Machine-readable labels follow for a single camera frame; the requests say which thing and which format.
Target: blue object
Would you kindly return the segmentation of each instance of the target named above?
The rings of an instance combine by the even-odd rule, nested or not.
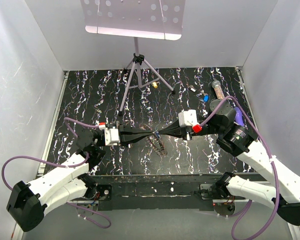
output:
[[[244,124],[244,120],[242,119],[242,112],[240,111],[240,108],[236,106],[234,109],[236,111],[235,118],[234,118],[235,122],[240,126],[244,127],[245,124]]]
[[[203,102],[206,103],[206,102],[208,102],[208,100],[209,100],[209,96],[208,96],[208,95],[205,95],[205,96],[203,97]]]

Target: yellow object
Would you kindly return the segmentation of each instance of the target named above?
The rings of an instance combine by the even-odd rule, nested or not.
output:
[[[158,84],[157,84],[155,81],[152,83],[152,86],[153,86],[155,89],[158,88]]]

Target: black marble tabletop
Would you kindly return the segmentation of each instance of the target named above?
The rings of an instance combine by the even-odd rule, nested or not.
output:
[[[159,73],[176,90],[171,91],[159,83],[158,88],[149,85],[143,89],[130,89],[123,116],[118,110],[128,80],[122,70],[70,71],[63,95],[48,161],[64,162],[75,150],[75,139],[63,123],[70,117],[86,124],[113,123],[139,128],[147,124],[154,130],[162,129],[177,120],[178,113],[195,109],[206,115],[208,102],[203,102],[204,93],[209,101],[216,98],[211,87],[215,79],[222,84],[225,96],[238,99],[242,108],[251,116],[243,88],[234,67],[209,68],[164,68]],[[142,70],[143,81],[156,78],[148,69]],[[137,84],[134,74],[131,85]],[[197,92],[189,90],[193,85]],[[215,135],[194,137],[191,141],[163,135],[166,156],[159,156],[145,139],[131,148],[123,146],[103,147],[107,150],[102,162],[91,172],[93,175],[147,175],[147,174],[207,174],[223,172],[253,172],[254,170],[218,147]]]

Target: tripod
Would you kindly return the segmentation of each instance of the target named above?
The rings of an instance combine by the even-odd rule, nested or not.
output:
[[[139,54],[139,43],[138,43],[138,38],[137,37],[134,37],[134,50],[135,50],[135,53],[133,54],[133,59],[129,62],[129,64],[123,69],[123,73],[127,73],[128,71],[128,67],[132,64],[132,68],[131,68],[131,71],[130,71],[130,74],[129,74],[129,78],[128,78],[128,82],[125,86],[125,90],[124,90],[124,94],[123,94],[123,99],[122,99],[122,102],[121,102],[121,106],[120,106],[120,110],[119,110],[119,113],[118,113],[118,116],[122,116],[122,111],[124,109],[124,106],[125,106],[125,102],[126,102],[126,98],[127,98],[127,94],[128,94],[128,90],[129,89],[134,89],[134,88],[143,88],[143,87],[146,87],[150,84],[152,84],[153,82],[156,82],[157,80],[161,80],[172,92],[172,94],[176,94],[176,91],[169,85],[169,83],[167,83],[167,81],[150,65],[150,63],[145,59],[145,56],[144,55],[141,55]],[[145,63],[150,69],[151,71],[157,76],[156,79],[150,81],[150,82],[147,82],[146,84],[143,84],[142,85],[142,77],[141,77],[141,64],[142,63]],[[135,69],[136,69],[136,75],[137,75],[137,78],[138,78],[138,85],[134,85],[134,86],[130,86],[130,83],[131,83],[131,80],[132,80],[132,77],[134,75],[134,72],[135,72]]]

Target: perforated metal panel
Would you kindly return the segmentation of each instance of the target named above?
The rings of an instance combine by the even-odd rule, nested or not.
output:
[[[186,0],[80,0],[89,33],[178,40]]]

